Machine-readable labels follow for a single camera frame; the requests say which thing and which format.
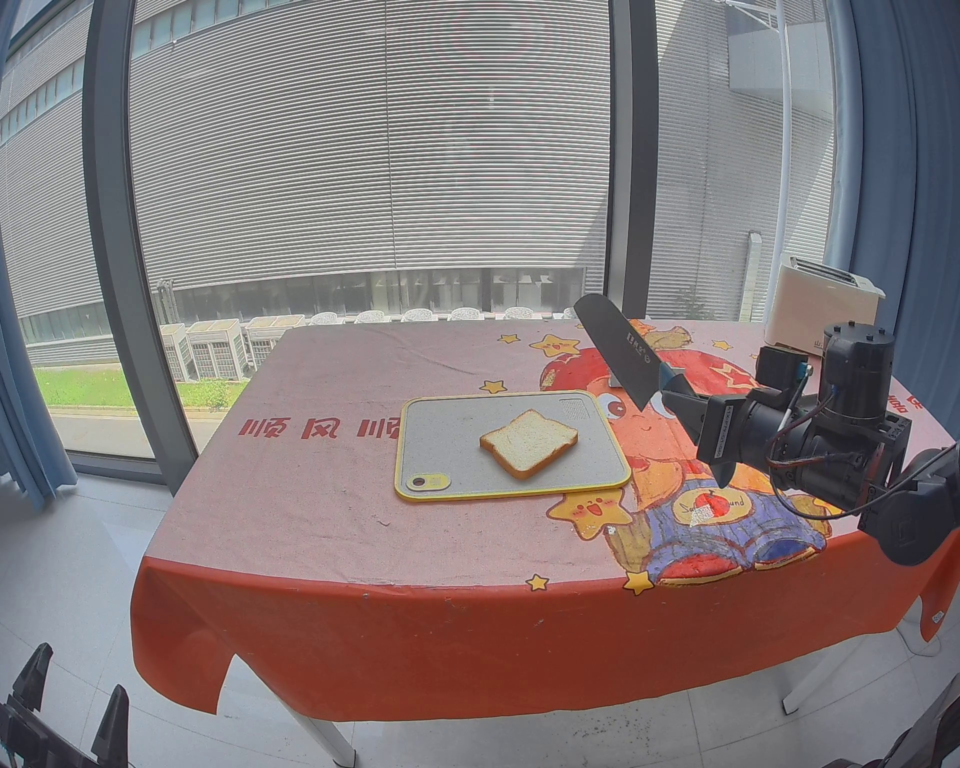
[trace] orange tablecloth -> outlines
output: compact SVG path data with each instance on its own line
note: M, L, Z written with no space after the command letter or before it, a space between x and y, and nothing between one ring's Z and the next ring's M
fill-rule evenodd
M760 326L645 330L701 391L752 386ZM140 674L212 712L236 654L309 717L482 717L743 675L889 630L921 593L932 636L960 577L954 539L900 567L853 519L788 514L752 470L720 492L662 406L638 412L607 376L575 321L288 331L143 559L131 606ZM626 489L396 496L406 400L537 389L599 396L634 467ZM899 384L891 392L914 420L908 458L950 442Z

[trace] cutting board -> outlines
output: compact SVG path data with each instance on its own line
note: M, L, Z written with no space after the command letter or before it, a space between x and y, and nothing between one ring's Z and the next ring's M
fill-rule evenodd
M577 443L548 467L517 480L480 436L532 408L573 427ZM600 404L589 392L420 397L403 406L396 492L410 501L502 498L619 488L631 470Z

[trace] grass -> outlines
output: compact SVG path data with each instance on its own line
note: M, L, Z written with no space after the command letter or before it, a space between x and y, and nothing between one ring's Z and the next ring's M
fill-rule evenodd
M127 379L120 370L35 369L36 383L49 406L133 408ZM177 384L184 408L225 411L240 397L246 381L196 381Z

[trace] white tile floor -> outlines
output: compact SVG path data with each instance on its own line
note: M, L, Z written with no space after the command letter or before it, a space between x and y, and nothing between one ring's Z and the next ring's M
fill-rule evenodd
M89 748L117 683L130 694L137 768L332 765L234 660L217 715L175 705L133 668L128 608L140 557L170 504L158 487L82 477L35 513L0 479L0 695L40 642L54 659L41 714ZM605 766L820 768L865 762L960 672L960 605L929 648L866 638L790 716L780 700L820 653L736 680L620 707L488 720L344 723L362 768Z

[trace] white toaster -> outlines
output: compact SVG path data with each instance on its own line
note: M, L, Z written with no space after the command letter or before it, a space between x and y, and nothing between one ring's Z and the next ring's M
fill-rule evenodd
M823 354L828 324L853 320L872 325L885 298L866 277L791 256L780 265L766 342Z

